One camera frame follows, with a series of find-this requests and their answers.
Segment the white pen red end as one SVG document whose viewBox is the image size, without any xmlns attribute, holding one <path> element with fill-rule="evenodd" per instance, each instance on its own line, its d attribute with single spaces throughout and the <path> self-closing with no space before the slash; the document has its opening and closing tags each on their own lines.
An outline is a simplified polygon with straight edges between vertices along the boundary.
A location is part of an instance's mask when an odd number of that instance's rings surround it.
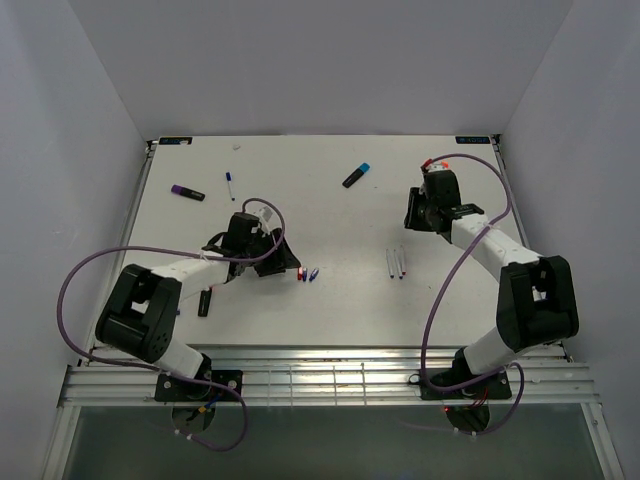
<svg viewBox="0 0 640 480">
<path fill-rule="evenodd" d="M 401 272 L 403 277 L 407 275 L 407 264 L 406 264 L 406 255 L 405 255 L 405 249 L 403 245 L 400 245 L 399 247 L 399 261 L 400 261 L 400 267 L 401 267 Z"/>
</svg>

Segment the white pen blue end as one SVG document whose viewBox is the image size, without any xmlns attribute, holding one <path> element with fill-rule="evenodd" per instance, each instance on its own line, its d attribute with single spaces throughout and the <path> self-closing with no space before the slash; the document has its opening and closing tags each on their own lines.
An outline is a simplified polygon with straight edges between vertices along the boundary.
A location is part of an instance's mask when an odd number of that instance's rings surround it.
<svg viewBox="0 0 640 480">
<path fill-rule="evenodd" d="M 389 249 L 385 250 L 385 257 L 386 257 L 388 275 L 389 275 L 389 277 L 391 279 L 394 279 L 395 276 L 396 276 L 395 264 L 394 264 L 394 260 L 393 260 L 393 255 L 392 255 L 392 253 L 391 253 L 391 251 Z"/>
</svg>

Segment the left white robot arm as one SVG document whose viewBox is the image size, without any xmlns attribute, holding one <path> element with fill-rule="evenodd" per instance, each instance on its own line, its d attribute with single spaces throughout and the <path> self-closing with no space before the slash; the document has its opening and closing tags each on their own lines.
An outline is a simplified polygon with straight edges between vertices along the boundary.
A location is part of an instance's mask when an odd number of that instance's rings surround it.
<svg viewBox="0 0 640 480">
<path fill-rule="evenodd" d="M 224 285 L 252 268 L 260 277 L 298 269 L 280 227 L 271 227 L 271 211 L 236 212 L 227 230 L 212 237 L 194 258 L 154 268 L 129 264 L 120 273 L 96 325 L 97 339 L 178 375 L 178 388 L 190 399 L 212 387 L 209 359 L 173 338 L 180 304 Z"/>
</svg>

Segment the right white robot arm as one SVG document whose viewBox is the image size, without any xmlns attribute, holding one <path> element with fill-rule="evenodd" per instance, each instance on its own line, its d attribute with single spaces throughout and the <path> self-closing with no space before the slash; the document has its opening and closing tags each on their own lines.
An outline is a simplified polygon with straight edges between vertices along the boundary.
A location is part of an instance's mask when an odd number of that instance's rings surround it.
<svg viewBox="0 0 640 480">
<path fill-rule="evenodd" d="M 494 327 L 458 350 L 448 370 L 434 376 L 420 370 L 420 381 L 430 390 L 474 397 L 521 354 L 578 333 L 571 268 L 559 255 L 545 257 L 521 245 L 480 207 L 463 203 L 448 167 L 428 160 L 421 172 L 422 185 L 410 190 L 406 228 L 435 233 L 461 249 L 454 271 L 473 258 L 498 284 Z"/>
</svg>

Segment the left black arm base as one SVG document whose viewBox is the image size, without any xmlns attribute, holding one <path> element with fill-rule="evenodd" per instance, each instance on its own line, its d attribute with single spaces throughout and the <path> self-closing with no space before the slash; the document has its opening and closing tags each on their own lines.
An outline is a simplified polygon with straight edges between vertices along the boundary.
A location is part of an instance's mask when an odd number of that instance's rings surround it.
<svg viewBox="0 0 640 480">
<path fill-rule="evenodd" d="M 211 382 L 233 389 L 238 395 L 242 393 L 244 372 L 242 370 L 211 370 L 208 377 L 203 377 L 205 384 L 176 379 L 167 374 L 157 378 L 153 399 L 164 403 L 186 402 L 234 402 L 236 396 L 225 389 L 214 387 Z"/>
</svg>

